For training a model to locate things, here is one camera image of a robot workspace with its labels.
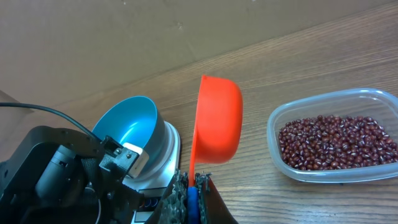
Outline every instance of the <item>plastic container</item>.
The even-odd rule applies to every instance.
[[[285,175],[304,182],[344,183],[398,176],[398,163],[344,170],[302,171],[289,167],[281,159],[278,134],[285,123],[318,115],[371,116],[398,141],[398,98],[370,88],[326,93],[293,101],[278,107],[267,124],[268,148],[275,166]]]

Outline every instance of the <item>orange scoop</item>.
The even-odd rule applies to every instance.
[[[219,164],[235,155],[242,117],[243,99],[237,84],[203,75],[193,130],[189,187],[195,184],[196,162]]]

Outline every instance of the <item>red bean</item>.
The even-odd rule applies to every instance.
[[[282,160],[300,170],[350,169],[398,162],[397,143],[371,117],[322,116],[279,130]]]

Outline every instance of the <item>table surface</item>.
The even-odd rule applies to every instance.
[[[229,78],[240,86],[244,98],[239,149],[229,162],[198,164],[196,171],[213,173],[215,185],[238,222],[398,223],[398,178],[344,185],[299,182],[273,165],[266,136],[269,115],[293,100],[356,87],[378,88],[398,96],[397,21],[398,4],[388,4],[55,109],[93,128],[117,102],[146,95],[178,129],[180,168],[188,170],[200,77],[206,73]],[[16,128],[9,148],[15,148],[37,125],[74,128],[54,115],[35,112]]]

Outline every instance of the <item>blue cup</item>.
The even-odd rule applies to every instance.
[[[165,123],[155,103],[146,96],[133,96],[113,106],[97,122],[93,133],[100,139],[111,136],[143,148],[149,160],[145,172],[157,159],[165,142]]]

